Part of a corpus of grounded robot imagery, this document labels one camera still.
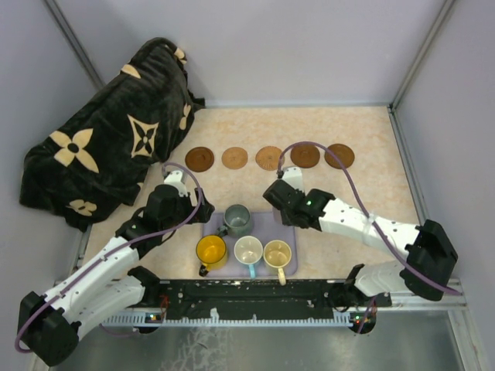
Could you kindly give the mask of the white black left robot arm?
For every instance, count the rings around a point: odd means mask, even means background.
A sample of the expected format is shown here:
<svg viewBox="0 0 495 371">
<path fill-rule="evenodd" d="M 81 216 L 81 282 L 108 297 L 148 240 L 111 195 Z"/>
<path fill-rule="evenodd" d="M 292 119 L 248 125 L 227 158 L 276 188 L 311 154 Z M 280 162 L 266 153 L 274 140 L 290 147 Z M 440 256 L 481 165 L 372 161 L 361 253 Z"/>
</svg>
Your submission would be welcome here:
<svg viewBox="0 0 495 371">
<path fill-rule="evenodd" d="M 181 181 L 158 185 L 146 206 L 124 222 L 102 250 L 78 271 L 43 294 L 21 301 L 15 350 L 35 353 L 48 366 L 61 364 L 85 335 L 114 313 L 161 297 L 159 279 L 138 262 L 186 224 L 206 223 L 213 214 L 202 188 L 197 203 Z"/>
</svg>

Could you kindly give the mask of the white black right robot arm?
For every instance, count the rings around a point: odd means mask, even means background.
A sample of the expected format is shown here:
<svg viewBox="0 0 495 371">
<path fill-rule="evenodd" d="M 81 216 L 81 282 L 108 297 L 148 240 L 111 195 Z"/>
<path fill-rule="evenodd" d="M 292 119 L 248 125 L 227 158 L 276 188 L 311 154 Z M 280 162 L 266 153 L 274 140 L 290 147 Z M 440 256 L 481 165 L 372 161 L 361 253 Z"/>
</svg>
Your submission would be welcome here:
<svg viewBox="0 0 495 371">
<path fill-rule="evenodd" d="M 352 270 L 345 294 L 353 305 L 364 305 L 378 294 L 405 290 L 429 301 L 459 294 L 448 286 L 458 254 L 436 221 L 416 225 L 387 220 L 366 214 L 331 193 L 303 192 L 282 179 L 273 182 L 263 197 L 286 226 L 349 237 L 393 257 Z"/>
</svg>

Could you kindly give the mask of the cream ceramic mug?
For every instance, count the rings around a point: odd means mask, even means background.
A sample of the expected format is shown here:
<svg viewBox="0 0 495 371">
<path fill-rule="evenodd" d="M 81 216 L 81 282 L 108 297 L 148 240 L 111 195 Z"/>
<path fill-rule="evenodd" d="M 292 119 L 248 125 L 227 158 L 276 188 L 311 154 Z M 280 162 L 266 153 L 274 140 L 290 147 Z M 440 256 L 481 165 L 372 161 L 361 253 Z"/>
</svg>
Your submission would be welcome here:
<svg viewBox="0 0 495 371">
<path fill-rule="evenodd" d="M 270 276 L 276 276 L 281 286 L 287 283 L 285 268 L 292 259 L 291 247 L 282 240 L 272 240 L 264 247 L 263 259 Z"/>
</svg>

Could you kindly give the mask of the light woven rattan coaster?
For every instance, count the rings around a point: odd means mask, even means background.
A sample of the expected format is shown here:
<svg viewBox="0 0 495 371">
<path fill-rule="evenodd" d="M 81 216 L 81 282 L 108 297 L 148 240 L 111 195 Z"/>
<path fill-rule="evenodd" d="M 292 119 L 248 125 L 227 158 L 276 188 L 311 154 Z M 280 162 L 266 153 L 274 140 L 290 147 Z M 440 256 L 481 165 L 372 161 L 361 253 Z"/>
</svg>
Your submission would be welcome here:
<svg viewBox="0 0 495 371">
<path fill-rule="evenodd" d="M 248 162 L 248 153 L 243 148 L 231 147 L 224 151 L 221 161 L 229 169 L 243 168 Z"/>
</svg>

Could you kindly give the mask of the grey ceramic mug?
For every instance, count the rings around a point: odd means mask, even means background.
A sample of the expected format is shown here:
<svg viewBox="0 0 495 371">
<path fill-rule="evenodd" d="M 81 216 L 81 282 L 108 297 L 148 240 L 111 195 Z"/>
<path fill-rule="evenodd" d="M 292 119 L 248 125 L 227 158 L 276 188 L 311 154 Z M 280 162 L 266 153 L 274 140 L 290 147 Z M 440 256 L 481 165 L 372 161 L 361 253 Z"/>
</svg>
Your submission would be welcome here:
<svg viewBox="0 0 495 371">
<path fill-rule="evenodd" d="M 241 238 L 253 230 L 250 210 L 241 204 L 229 206 L 224 213 L 223 224 L 216 230 L 219 237 Z"/>
</svg>

